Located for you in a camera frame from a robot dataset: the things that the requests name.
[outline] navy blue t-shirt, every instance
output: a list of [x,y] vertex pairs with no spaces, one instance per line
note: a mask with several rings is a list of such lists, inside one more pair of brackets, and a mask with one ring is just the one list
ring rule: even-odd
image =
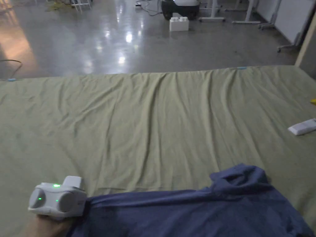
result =
[[210,177],[201,190],[92,197],[67,236],[314,237],[262,169],[240,164]]

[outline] cable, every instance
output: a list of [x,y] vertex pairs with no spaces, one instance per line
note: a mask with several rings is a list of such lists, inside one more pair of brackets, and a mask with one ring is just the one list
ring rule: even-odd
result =
[[23,63],[20,62],[20,61],[18,61],[18,60],[13,60],[13,59],[0,60],[0,62],[8,62],[8,61],[20,63],[20,66],[18,66],[18,68],[12,73],[12,75],[11,75],[11,77],[10,77],[10,78],[13,78],[14,74],[23,66]]
[[136,1],[136,3],[140,4],[140,2],[146,2],[147,5],[146,5],[145,7],[143,7],[143,6],[140,4],[140,5],[141,5],[141,9],[144,10],[145,12],[147,12],[148,15],[150,15],[150,16],[156,16],[156,15],[158,15],[158,14],[161,14],[162,12],[159,12],[159,11],[158,11],[158,10],[159,10],[159,3],[160,3],[160,0],[157,0],[157,10],[147,9],[147,7],[150,5],[149,1],[152,1],[152,0],[138,0],[138,1]]

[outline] white box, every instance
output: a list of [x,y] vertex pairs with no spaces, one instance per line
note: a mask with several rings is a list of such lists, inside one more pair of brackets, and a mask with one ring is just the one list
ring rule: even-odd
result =
[[169,25],[170,31],[188,31],[189,30],[189,19],[185,17],[172,17]]
[[310,119],[289,127],[288,130],[294,135],[299,136],[316,130],[316,119]]

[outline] polished floor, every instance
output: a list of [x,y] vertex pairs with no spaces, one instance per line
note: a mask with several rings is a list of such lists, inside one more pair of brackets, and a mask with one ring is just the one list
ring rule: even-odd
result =
[[[192,21],[188,32],[169,32],[162,15],[136,10],[131,0],[94,0],[82,14],[48,12],[45,0],[37,2],[0,0],[0,60],[23,63],[16,78],[281,65],[297,57],[277,53],[288,42],[276,30],[231,23],[245,13],[223,12],[227,22]],[[0,62],[0,78],[17,66]]]

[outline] white remote control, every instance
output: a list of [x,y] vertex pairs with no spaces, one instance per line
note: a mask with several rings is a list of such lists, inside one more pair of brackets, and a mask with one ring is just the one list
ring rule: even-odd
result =
[[41,183],[31,194],[28,210],[58,218],[82,216],[87,194],[80,184],[77,176],[67,176],[62,185]]
[[288,130],[296,136],[312,132],[316,130],[316,120],[310,119],[305,122],[295,124],[292,127],[289,127]]

